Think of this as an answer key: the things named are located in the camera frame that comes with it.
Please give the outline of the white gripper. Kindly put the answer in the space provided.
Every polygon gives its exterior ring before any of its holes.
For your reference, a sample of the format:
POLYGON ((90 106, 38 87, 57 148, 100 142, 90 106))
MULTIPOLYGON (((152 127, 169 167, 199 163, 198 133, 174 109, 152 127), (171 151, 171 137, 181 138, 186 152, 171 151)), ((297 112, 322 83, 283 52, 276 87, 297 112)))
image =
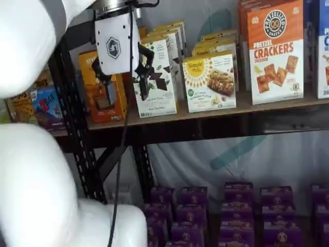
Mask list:
POLYGON ((95 21, 95 36, 98 57, 92 63, 99 84, 105 89, 109 106, 117 101, 112 76, 135 70, 139 79, 134 79, 140 88, 140 97, 145 101, 149 95, 148 77, 154 73, 154 52, 139 43, 140 36, 134 16, 125 13, 95 21))

